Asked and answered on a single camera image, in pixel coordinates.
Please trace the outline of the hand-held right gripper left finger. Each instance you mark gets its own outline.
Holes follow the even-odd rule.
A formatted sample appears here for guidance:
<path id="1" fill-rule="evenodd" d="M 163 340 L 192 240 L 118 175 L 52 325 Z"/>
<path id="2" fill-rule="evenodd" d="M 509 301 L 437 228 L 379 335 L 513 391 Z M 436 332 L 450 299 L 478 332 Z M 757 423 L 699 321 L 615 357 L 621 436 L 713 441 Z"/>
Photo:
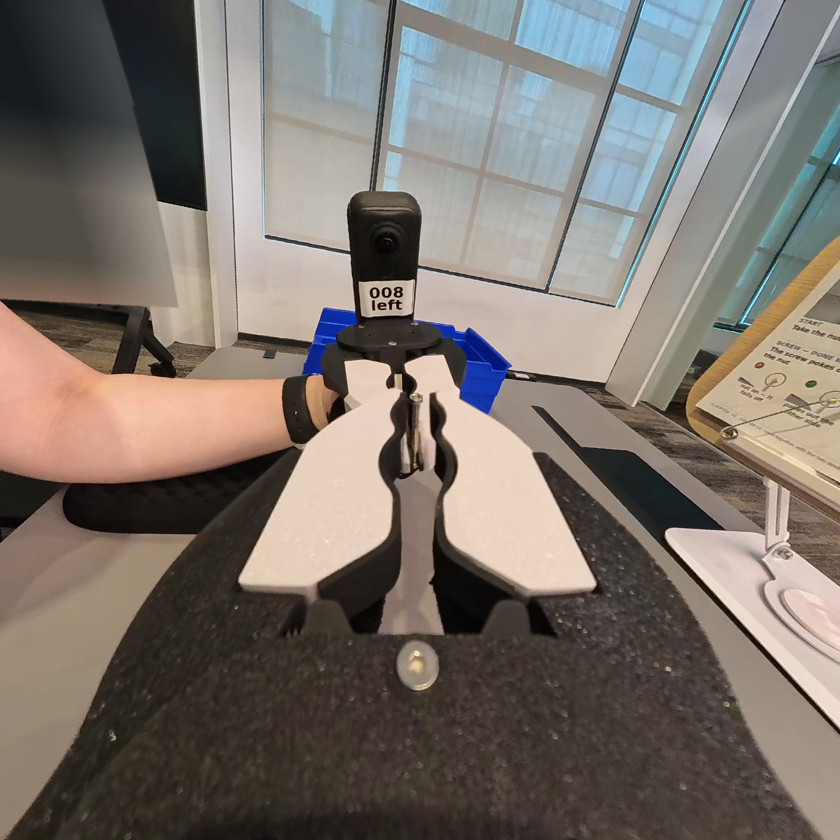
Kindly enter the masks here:
<path id="1" fill-rule="evenodd" d="M 331 600 L 347 616 L 382 601 L 401 569 L 403 393 L 386 389 L 306 444 L 238 582 Z"/>

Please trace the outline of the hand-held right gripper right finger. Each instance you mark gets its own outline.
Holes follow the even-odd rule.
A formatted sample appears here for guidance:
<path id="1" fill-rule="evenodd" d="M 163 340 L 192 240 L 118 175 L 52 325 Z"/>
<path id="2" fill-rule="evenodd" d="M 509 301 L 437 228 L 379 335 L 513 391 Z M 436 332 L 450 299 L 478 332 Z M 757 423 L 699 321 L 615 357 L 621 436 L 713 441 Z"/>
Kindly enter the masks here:
<path id="1" fill-rule="evenodd" d="M 460 399 L 429 403 L 442 482 L 434 518 L 434 583 L 467 614 L 499 601 L 592 593 L 597 581 L 535 453 Z"/>

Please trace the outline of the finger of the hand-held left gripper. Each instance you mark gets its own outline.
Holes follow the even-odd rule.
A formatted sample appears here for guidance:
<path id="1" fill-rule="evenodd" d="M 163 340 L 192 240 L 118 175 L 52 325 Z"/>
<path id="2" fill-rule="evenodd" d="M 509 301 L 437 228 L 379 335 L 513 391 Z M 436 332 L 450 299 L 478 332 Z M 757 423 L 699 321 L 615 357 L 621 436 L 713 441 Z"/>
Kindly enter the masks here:
<path id="1" fill-rule="evenodd" d="M 403 375 L 389 364 L 372 360 L 348 360 L 343 366 L 347 384 L 345 408 L 356 408 L 387 390 L 403 390 Z"/>
<path id="2" fill-rule="evenodd" d="M 426 354 L 406 362 L 406 374 L 414 382 L 412 393 L 423 397 L 436 392 L 459 394 L 459 386 L 441 354 Z"/>

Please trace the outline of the blue plastic bin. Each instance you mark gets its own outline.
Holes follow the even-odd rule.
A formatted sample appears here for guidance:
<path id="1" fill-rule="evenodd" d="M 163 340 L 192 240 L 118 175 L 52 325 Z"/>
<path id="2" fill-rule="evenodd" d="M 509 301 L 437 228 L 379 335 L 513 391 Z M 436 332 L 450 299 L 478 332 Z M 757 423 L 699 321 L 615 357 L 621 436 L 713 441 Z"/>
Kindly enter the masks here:
<path id="1" fill-rule="evenodd" d="M 302 373 L 320 375 L 321 359 L 327 346 L 336 343 L 342 329 L 355 323 L 355 312 L 352 310 L 324 308 Z M 458 331 L 451 324 L 434 322 L 433 325 L 465 353 L 465 378 L 460 386 L 463 401 L 488 414 L 511 367 L 510 363 L 473 329 Z"/>

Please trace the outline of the person's left forearm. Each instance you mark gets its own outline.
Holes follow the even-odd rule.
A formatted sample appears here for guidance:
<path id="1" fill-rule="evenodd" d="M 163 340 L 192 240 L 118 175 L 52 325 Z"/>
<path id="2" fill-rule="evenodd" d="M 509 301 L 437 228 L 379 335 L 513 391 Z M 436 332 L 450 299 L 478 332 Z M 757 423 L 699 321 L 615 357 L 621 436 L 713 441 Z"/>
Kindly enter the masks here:
<path id="1" fill-rule="evenodd" d="M 2 471 L 60 483 L 191 475 L 292 446 L 282 380 L 103 374 L 1 307 Z"/>

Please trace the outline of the grey desk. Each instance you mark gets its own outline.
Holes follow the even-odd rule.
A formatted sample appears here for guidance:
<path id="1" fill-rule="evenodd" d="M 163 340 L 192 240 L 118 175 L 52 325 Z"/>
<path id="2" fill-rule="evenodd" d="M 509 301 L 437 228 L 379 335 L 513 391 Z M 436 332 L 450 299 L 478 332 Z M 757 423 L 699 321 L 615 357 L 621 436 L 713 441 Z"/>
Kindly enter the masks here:
<path id="1" fill-rule="evenodd" d="M 538 464 L 601 590 L 432 640 L 426 691 L 397 637 L 236 590 L 289 455 L 177 559 L 52 500 L 2 543 L 10 838 L 838 838 L 838 763 L 782 781 L 665 572 Z"/>

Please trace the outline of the person's left hand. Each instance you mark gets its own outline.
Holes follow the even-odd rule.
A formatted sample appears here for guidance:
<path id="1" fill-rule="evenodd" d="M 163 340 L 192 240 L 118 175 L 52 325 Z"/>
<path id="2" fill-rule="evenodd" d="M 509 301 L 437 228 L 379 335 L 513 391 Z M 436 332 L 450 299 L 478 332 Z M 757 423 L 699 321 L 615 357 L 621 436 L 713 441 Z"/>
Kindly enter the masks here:
<path id="1" fill-rule="evenodd" d="M 320 374 L 309 376 L 306 383 L 306 401 L 311 422 L 318 431 L 343 415 L 345 410 L 342 396 L 330 389 Z"/>

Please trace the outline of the black wrist band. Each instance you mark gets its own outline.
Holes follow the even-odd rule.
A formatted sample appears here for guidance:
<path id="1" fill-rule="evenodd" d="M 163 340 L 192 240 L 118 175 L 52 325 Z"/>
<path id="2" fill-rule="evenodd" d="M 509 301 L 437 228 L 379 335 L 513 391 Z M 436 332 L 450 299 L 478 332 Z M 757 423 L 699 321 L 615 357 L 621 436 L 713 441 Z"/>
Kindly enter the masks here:
<path id="1" fill-rule="evenodd" d="M 290 441 L 303 446 L 319 432 L 313 426 L 306 401 L 306 383 L 309 376 L 300 374 L 286 378 L 282 385 L 282 409 Z"/>

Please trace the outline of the black wrist rest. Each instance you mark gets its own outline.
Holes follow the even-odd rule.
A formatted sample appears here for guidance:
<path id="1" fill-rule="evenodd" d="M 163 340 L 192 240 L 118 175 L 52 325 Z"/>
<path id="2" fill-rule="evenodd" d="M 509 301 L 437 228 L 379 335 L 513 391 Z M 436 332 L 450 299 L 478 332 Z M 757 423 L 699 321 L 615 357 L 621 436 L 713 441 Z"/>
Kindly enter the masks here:
<path id="1" fill-rule="evenodd" d="M 121 484 L 68 486 L 66 520 L 81 529 L 122 534 L 198 534 L 291 447 L 188 476 Z"/>

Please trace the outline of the large gridded window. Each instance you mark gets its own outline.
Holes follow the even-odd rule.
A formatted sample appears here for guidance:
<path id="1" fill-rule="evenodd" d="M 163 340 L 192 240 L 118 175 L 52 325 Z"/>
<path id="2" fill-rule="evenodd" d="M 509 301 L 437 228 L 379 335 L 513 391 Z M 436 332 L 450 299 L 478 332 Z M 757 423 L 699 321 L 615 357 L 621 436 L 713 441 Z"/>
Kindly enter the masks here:
<path id="1" fill-rule="evenodd" d="M 749 2 L 261 12 L 268 238 L 347 251 L 351 195 L 411 193 L 421 267 L 618 307 Z"/>

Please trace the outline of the black display screen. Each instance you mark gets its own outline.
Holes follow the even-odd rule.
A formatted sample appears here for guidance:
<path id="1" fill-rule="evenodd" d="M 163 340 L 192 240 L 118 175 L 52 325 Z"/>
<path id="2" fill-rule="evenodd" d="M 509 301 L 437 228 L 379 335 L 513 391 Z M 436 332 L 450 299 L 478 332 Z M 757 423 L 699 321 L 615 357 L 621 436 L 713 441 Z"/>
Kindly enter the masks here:
<path id="1" fill-rule="evenodd" d="M 157 200 L 207 210 L 194 2 L 103 5 Z"/>

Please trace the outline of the printed instruction sheet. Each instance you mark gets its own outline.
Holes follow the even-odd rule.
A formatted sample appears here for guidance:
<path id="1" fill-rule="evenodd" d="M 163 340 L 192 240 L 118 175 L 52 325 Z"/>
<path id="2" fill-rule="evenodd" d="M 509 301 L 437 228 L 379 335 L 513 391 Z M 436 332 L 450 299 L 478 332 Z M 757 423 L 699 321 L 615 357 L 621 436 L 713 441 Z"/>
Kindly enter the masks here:
<path id="1" fill-rule="evenodd" d="M 839 268 L 699 401 L 754 445 L 839 481 Z"/>

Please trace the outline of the glass partition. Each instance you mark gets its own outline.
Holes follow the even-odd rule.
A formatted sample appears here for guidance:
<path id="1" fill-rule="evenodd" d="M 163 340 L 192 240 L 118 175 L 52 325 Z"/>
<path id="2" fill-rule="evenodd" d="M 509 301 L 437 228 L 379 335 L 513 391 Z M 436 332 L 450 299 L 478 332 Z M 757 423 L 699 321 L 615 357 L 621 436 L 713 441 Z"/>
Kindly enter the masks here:
<path id="1" fill-rule="evenodd" d="M 714 328 L 741 332 L 838 236 L 839 58 L 819 62 L 729 230 Z"/>

